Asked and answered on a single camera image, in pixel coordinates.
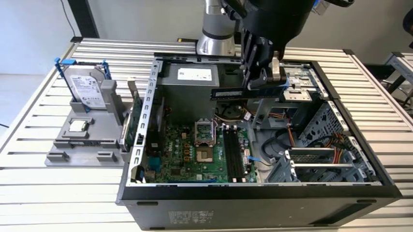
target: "cable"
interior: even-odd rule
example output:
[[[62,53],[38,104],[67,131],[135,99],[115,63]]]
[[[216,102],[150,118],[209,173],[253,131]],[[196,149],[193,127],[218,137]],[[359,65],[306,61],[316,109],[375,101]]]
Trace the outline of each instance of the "cable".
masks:
[[[381,80],[381,82],[384,82],[387,84],[393,84],[391,81],[387,81],[387,80]],[[401,103],[403,106],[405,106],[408,104],[408,102],[411,102],[409,105],[412,105],[412,98],[409,97],[408,92],[401,87],[397,87],[397,89],[407,95],[405,101],[404,102],[397,101],[397,102]]]
[[[333,137],[332,137],[332,139],[329,140],[328,144],[324,147],[331,147],[332,143],[333,143]]]
[[[238,122],[242,120],[242,118],[232,118],[220,114],[216,114],[216,117],[218,117],[224,122]]]
[[[262,162],[261,160],[258,160],[260,163],[262,163],[265,166],[272,167],[273,165],[266,164],[265,162]]]
[[[343,153],[344,153],[344,150],[341,150],[341,152],[340,152],[337,163],[340,163]]]
[[[69,24],[70,24],[70,26],[71,26],[73,32],[74,32],[74,37],[77,37],[75,30],[74,30],[73,24],[71,24],[71,22],[70,22],[70,18],[67,17],[67,13],[66,13],[66,9],[65,9],[63,0],[61,0],[61,2],[62,2],[63,11],[65,11],[65,16],[66,16],[67,22],[69,22]]]
[[[272,145],[272,149],[273,149],[273,151],[274,151],[276,153],[278,153],[278,151],[276,151],[276,148],[274,148],[274,146],[273,146],[273,143],[272,143],[270,145]]]
[[[337,147],[335,147],[335,158],[333,158],[333,163],[336,163],[337,160]]]
[[[325,139],[329,139],[329,138],[333,138],[333,136],[332,135],[327,135],[327,136],[320,137],[313,142],[310,142],[310,144],[306,147],[313,147],[314,143],[317,143],[317,142],[320,142],[320,141],[323,141]]]
[[[289,120],[289,124],[288,124],[286,129],[289,131],[290,144],[292,144],[292,146],[296,146],[294,137],[293,137],[293,133],[292,133],[292,129],[290,129],[290,123],[292,123],[292,119]]]
[[[257,161],[257,162],[262,163],[268,167],[272,167],[272,164],[262,162],[260,158],[256,158],[253,156],[248,156],[248,159],[252,160],[252,161]]]

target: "blue clip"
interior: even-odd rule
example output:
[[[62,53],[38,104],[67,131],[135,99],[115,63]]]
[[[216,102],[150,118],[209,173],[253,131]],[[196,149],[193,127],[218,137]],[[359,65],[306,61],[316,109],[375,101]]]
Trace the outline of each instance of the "blue clip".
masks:
[[[258,161],[258,162],[261,161],[260,158],[256,158],[256,157],[252,157],[252,156],[248,156],[248,159],[252,160],[252,161]]]
[[[62,61],[63,65],[75,65],[77,64],[77,60],[75,59],[65,59]]]
[[[78,102],[77,97],[75,97],[75,94],[74,94],[73,89],[71,89],[71,86],[70,86],[70,83],[67,82],[67,79],[66,79],[65,72],[63,72],[63,70],[62,70],[59,61],[61,61],[61,58],[57,58],[57,59],[55,59],[55,67],[57,67],[57,69],[58,69],[58,71],[59,71],[59,75],[62,76],[62,78],[63,78],[63,80],[65,80],[65,82],[66,82],[66,84],[67,84],[67,87],[69,87],[69,89],[70,89],[70,92],[71,92],[71,95],[73,95],[73,98],[74,98],[74,102]]]
[[[111,76],[111,71],[110,71],[110,64],[106,62],[106,59],[102,62],[102,66],[103,66],[103,69],[105,69],[105,77],[106,77],[107,80],[111,80],[113,76]]]

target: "white label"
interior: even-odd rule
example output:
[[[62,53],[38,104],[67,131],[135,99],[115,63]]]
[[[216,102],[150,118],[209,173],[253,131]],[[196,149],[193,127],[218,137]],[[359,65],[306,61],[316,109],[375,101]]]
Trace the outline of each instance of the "white label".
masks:
[[[248,111],[245,114],[245,120],[249,121],[252,118],[252,113]]]
[[[212,69],[181,68],[178,70],[178,80],[212,81],[213,80]]]
[[[106,108],[98,81],[91,76],[71,75],[81,101],[91,109]]]
[[[233,91],[233,92],[218,92],[216,93],[216,97],[224,97],[224,96],[241,96],[242,91]]]

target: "metal slat table surface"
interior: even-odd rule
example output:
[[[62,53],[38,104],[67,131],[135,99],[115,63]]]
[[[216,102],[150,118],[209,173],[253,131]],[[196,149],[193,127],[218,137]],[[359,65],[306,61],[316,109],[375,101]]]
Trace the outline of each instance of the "metal slat table surface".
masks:
[[[147,43],[85,39],[62,58],[107,59],[117,92],[131,101],[127,79],[143,95],[154,52],[194,53],[193,43]],[[399,186],[404,199],[340,229],[323,231],[413,231],[413,122],[359,59],[343,50],[289,48],[286,59],[316,60],[355,117],[356,124]],[[70,92],[53,70],[0,141],[0,231],[139,231],[126,207],[117,206],[119,168],[46,167],[70,112]],[[317,231],[300,228],[297,231]]]

